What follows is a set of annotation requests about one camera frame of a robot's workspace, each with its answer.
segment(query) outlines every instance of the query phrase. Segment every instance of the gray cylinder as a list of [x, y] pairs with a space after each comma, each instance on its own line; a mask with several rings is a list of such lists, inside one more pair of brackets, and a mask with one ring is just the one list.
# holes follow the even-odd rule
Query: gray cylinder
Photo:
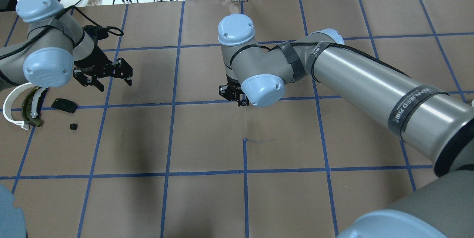
[[[455, 168], [452, 164], [456, 157], [474, 137], [473, 107], [447, 94], [430, 96], [436, 91], [434, 87], [424, 86], [360, 54], [329, 47], [316, 60], [313, 74], [321, 83], [431, 159], [437, 176]], [[391, 117], [399, 110], [397, 105], [406, 105], [401, 100], [414, 89], [413, 100], [420, 91], [430, 89], [425, 93], [427, 99], [417, 108], [405, 111], [411, 117], [403, 128], [393, 128]], [[472, 154], [464, 157], [464, 160], [456, 160], [458, 166], [473, 161]]]
[[449, 238], [474, 237], [474, 171], [454, 171], [391, 204]]

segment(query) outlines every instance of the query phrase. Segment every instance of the velcro strap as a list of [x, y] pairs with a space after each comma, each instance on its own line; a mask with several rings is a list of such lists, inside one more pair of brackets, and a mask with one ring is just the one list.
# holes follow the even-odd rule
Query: velcro strap
[[277, 44], [276, 46], [283, 52], [286, 61], [288, 61], [288, 64], [290, 64], [291, 68], [293, 69], [293, 80], [291, 83], [302, 79], [306, 73], [304, 71], [303, 63], [301, 62], [301, 59], [293, 46], [289, 42], [283, 42]]

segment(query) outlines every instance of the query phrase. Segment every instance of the blue joint cap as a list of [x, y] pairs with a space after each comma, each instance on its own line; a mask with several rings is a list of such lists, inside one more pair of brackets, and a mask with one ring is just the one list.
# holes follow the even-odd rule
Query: blue joint cap
[[73, 56], [59, 47], [34, 51], [23, 63], [27, 80], [39, 87], [60, 87], [73, 76]]
[[64, 9], [58, 0], [20, 0], [17, 4], [17, 14], [24, 22], [36, 22], [53, 16]]
[[0, 237], [25, 238], [27, 224], [21, 208], [14, 208], [15, 197], [0, 184]]
[[244, 14], [230, 14], [219, 22], [219, 43], [224, 46], [238, 46], [255, 36], [254, 22]]
[[249, 77], [241, 86], [250, 103], [259, 108], [268, 107], [277, 102], [286, 91], [284, 81], [272, 74]]
[[325, 34], [329, 36], [332, 40], [334, 40], [335, 43], [345, 44], [344, 39], [342, 38], [342, 36], [339, 35], [339, 33], [335, 29], [324, 29], [317, 32], [312, 32], [311, 34], [315, 34], [315, 33]]

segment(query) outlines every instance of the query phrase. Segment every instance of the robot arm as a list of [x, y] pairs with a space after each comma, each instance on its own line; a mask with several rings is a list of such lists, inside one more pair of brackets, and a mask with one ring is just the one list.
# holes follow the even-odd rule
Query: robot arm
[[344, 46], [326, 29], [264, 53], [252, 20], [240, 14], [218, 26], [226, 67], [220, 95], [266, 107], [285, 85], [310, 75], [433, 162], [437, 181], [388, 209], [359, 218], [340, 238], [466, 237], [474, 234], [474, 108], [444, 91]]
[[97, 46], [98, 37], [107, 37], [103, 33], [108, 29], [87, 26], [84, 30], [67, 10], [57, 0], [19, 1], [17, 13], [29, 24], [29, 41], [0, 49], [0, 91], [27, 81], [59, 87], [72, 76], [83, 86], [101, 91], [104, 86], [98, 78], [112, 76], [131, 85], [132, 67], [124, 59], [110, 61]]

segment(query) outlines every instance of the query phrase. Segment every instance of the white plastic band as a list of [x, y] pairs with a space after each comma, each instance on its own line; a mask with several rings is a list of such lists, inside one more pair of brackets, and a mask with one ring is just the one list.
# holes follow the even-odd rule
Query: white plastic band
[[17, 97], [24, 92], [25, 90], [34, 87], [34, 84], [32, 83], [25, 83], [20, 86], [17, 86], [13, 91], [8, 94], [7, 98], [5, 99], [5, 102], [3, 103], [3, 116], [11, 123], [16, 124], [20, 126], [24, 130], [29, 130], [29, 123], [25, 122], [24, 120], [14, 120], [13, 117], [11, 116], [11, 107], [13, 106], [13, 102]]

